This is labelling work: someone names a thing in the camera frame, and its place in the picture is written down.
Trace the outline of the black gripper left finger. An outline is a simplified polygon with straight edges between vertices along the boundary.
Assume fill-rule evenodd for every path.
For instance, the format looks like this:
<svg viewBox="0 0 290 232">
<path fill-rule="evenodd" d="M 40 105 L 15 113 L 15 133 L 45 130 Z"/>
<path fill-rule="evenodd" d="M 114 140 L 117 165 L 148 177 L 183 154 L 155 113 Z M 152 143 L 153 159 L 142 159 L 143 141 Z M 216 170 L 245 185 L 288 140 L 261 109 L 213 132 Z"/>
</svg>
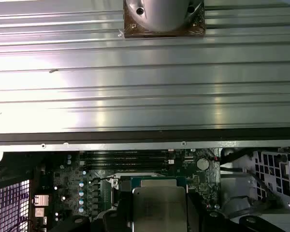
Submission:
<svg viewBox="0 0 290 232">
<path fill-rule="evenodd" d="M 121 192 L 116 210 L 103 211 L 90 221 L 85 216 L 71 216 L 54 226 L 52 232 L 131 232 L 133 193 Z"/>
</svg>

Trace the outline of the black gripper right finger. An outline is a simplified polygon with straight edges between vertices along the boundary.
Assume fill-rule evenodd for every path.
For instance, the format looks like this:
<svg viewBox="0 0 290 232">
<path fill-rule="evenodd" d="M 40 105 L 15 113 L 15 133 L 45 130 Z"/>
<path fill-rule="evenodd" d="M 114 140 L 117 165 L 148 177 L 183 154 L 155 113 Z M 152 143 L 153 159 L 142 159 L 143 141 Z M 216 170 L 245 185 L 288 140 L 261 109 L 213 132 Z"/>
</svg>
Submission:
<svg viewBox="0 0 290 232">
<path fill-rule="evenodd" d="M 187 194 L 187 219 L 192 232 L 276 232 L 277 226 L 257 216 L 244 216 L 238 223 L 217 211 L 208 211 L 198 193 Z"/>
</svg>

